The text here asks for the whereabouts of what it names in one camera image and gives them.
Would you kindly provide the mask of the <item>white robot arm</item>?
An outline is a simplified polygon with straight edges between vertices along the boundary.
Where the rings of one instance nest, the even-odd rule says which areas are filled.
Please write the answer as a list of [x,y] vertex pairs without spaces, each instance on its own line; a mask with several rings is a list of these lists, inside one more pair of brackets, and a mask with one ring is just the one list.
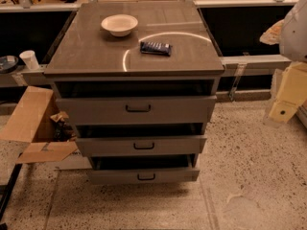
[[307,100],[307,0],[299,0],[285,18],[261,36],[268,45],[279,45],[280,55],[292,63],[280,74],[278,90],[265,112],[264,123],[272,127],[286,124]]

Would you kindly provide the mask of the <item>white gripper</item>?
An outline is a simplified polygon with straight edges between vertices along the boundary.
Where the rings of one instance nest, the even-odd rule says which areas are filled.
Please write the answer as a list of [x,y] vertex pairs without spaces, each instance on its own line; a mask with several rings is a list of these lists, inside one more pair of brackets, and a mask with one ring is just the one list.
[[293,62],[282,72],[282,79],[274,101],[265,109],[263,124],[282,127],[307,100],[307,63]]

